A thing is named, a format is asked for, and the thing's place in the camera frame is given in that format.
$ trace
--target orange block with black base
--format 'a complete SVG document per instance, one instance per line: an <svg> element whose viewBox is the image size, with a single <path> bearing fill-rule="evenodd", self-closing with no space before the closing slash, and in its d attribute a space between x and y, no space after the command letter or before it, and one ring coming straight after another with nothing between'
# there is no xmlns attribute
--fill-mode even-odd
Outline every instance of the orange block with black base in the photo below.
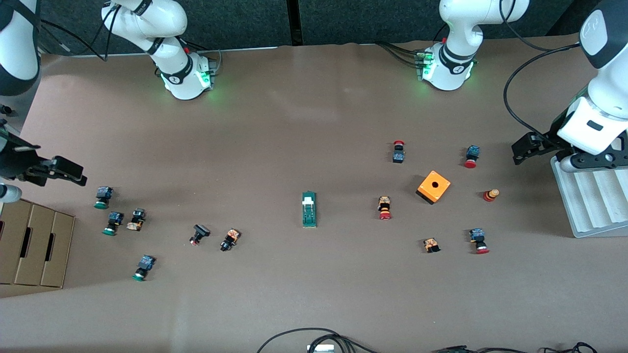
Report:
<svg viewBox="0 0 628 353"><path fill-rule="evenodd" d="M416 189L416 194L423 197L430 205L433 205L436 201L445 193L445 190L452 183L449 180L443 178L435 171L431 171L423 183Z"/></svg>

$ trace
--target red round base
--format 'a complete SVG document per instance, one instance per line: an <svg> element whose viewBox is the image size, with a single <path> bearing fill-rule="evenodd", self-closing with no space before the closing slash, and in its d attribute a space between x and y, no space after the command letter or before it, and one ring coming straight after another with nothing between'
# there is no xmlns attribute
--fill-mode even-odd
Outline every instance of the red round base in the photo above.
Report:
<svg viewBox="0 0 628 353"><path fill-rule="evenodd" d="M489 197L489 192L484 192L484 195L482 196L482 198L483 198L483 199L484 199L484 201L486 201L486 202L493 202L493 201L495 201L495 199L494 199L494 198L490 198L490 197Z"/></svg>

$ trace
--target table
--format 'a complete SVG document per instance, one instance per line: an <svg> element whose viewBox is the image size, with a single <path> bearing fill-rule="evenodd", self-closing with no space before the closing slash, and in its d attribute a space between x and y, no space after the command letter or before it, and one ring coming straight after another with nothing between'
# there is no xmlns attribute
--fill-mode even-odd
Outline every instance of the table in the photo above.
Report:
<svg viewBox="0 0 628 353"><path fill-rule="evenodd" d="M574 239L549 157L511 160L526 130L502 88L535 54L486 41L468 82L440 92L376 46L225 52L215 90L189 102L172 98L146 56L56 58L22 136L42 156L84 165L89 182L21 185L77 224L64 290L0 300L0 347L254 352L274 334L319 326L379 352L534 352L579 340L625 350L626 238ZM512 107L544 131L594 73L577 49L544 58L513 82ZM402 165L391 162L397 139ZM462 167L471 144L482 148L474 170ZM414 194L431 170L452 183L434 205ZM147 210L141 232L100 233L101 185L115 189L110 210ZM484 202L491 188L501 195ZM317 193L316 229L301 227L307 190ZM392 199L386 222L381 195ZM199 247L188 243L194 224L212 231ZM231 227L242 238L220 252ZM474 227L489 254L474 254ZM429 237L442 251L425 253ZM138 283L143 254L157 263ZM315 337L284 336L267 350L303 352Z"/></svg>

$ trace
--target beige box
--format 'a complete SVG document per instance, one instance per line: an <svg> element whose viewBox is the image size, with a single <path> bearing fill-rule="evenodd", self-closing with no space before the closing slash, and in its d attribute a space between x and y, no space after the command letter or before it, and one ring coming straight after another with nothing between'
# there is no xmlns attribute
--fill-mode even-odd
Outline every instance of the beige box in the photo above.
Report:
<svg viewBox="0 0 628 353"><path fill-rule="evenodd" d="M0 298L63 288L74 217L27 200L0 207Z"/></svg>

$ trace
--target green round base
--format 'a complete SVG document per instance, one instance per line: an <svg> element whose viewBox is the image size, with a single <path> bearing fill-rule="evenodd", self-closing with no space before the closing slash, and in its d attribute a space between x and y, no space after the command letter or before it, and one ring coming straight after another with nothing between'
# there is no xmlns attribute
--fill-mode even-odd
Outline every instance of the green round base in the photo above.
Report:
<svg viewBox="0 0 628 353"><path fill-rule="evenodd" d="M94 204L94 208L99 210L106 210L109 208L109 205L105 204L104 202L96 202Z"/></svg>

